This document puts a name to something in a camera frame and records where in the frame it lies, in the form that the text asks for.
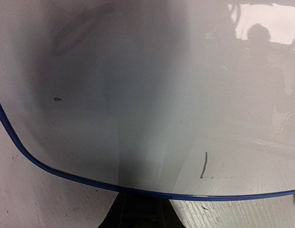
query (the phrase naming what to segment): smudge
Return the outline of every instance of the smudge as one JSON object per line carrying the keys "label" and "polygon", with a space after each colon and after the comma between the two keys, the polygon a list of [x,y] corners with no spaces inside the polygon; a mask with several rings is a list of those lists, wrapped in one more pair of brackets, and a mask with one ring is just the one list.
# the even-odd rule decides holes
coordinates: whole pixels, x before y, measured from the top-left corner
{"label": "smudge", "polygon": [[62,101],[63,99],[62,98],[60,98],[60,97],[55,97],[55,98],[53,98],[54,99],[54,101]]}
{"label": "smudge", "polygon": [[205,169],[206,169],[206,165],[208,164],[208,153],[205,152],[205,161],[204,161],[204,166],[203,166],[203,169],[202,169],[202,173],[200,175],[200,179],[203,179],[203,174],[205,172]]}
{"label": "smudge", "polygon": [[205,208],[204,206],[201,206],[203,209],[208,210],[207,208]]}

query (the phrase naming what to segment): blue border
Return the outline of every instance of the blue border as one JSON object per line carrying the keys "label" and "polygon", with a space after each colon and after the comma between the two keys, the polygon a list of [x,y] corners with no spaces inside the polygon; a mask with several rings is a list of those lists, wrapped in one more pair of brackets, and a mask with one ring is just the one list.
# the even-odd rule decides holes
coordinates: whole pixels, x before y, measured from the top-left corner
{"label": "blue border", "polygon": [[37,160],[33,157],[23,146],[21,141],[19,140],[17,134],[13,130],[1,104],[0,104],[0,121],[3,124],[4,128],[6,129],[8,135],[10,136],[11,140],[15,144],[15,146],[19,149],[19,151],[33,164],[40,167],[46,172],[49,172],[55,176],[65,178],[67,180],[75,181],[81,184],[90,185],[93,187],[106,189],[110,191],[117,191],[117,192],[129,192],[129,193],[136,193],[142,194],[151,197],[158,197],[163,199],[169,200],[191,200],[191,201],[236,201],[236,200],[256,200],[256,199],[264,199],[264,198],[271,198],[271,197],[279,197],[279,196],[286,196],[295,194],[295,190],[290,191],[282,191],[282,192],[275,192],[275,193],[266,193],[266,194],[256,194],[256,195],[239,195],[239,196],[195,196],[195,195],[182,195],[182,194],[171,194],[171,193],[159,193],[154,191],[146,191],[146,190],[137,190],[133,188],[121,187],[113,184],[107,184],[91,179],[87,179],[84,177],[79,177],[73,174],[69,174],[60,170],[56,170],[51,168],[44,163]]}

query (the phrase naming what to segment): black object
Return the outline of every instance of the black object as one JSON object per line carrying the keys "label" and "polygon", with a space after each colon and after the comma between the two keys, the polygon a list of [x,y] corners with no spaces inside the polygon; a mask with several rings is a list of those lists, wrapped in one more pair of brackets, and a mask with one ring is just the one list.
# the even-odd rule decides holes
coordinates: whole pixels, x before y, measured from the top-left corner
{"label": "black object", "polygon": [[119,193],[99,228],[185,228],[168,199]]}

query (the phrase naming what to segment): curved edge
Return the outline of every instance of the curved edge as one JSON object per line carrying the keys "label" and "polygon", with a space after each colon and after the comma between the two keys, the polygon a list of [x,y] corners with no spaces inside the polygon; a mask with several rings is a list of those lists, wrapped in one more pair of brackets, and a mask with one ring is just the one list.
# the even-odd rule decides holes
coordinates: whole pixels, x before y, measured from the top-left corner
{"label": "curved edge", "polygon": [[183,195],[183,194],[172,194],[172,193],[160,193],[154,191],[147,191],[147,190],[137,190],[128,187],[121,187],[113,184],[103,183],[95,180],[91,180],[84,177],[79,177],[70,173],[66,173],[64,171],[60,171],[54,169],[46,164],[42,163],[34,156],[32,156],[27,149],[24,147],[20,139],[18,138],[16,132],[14,131],[12,125],[10,124],[1,104],[0,104],[0,121],[4,126],[6,132],[8,133],[9,137],[13,141],[14,145],[18,148],[18,150],[33,164],[38,166],[39,168],[43,169],[46,172],[49,172],[55,176],[65,178],[67,180],[75,181],[81,184],[110,190],[116,192],[128,192],[128,193],[135,193],[141,194],[145,196],[169,199],[169,200],[190,200],[190,201],[237,201],[237,200],[257,200],[257,199],[265,199],[265,198],[272,198],[272,197],[279,197],[279,196],[286,196],[295,194],[295,190],[289,191],[282,191],[282,192],[275,192],[275,193],[266,193],[266,194],[255,194],[255,195],[239,195],[239,196],[195,196],[195,195]]}

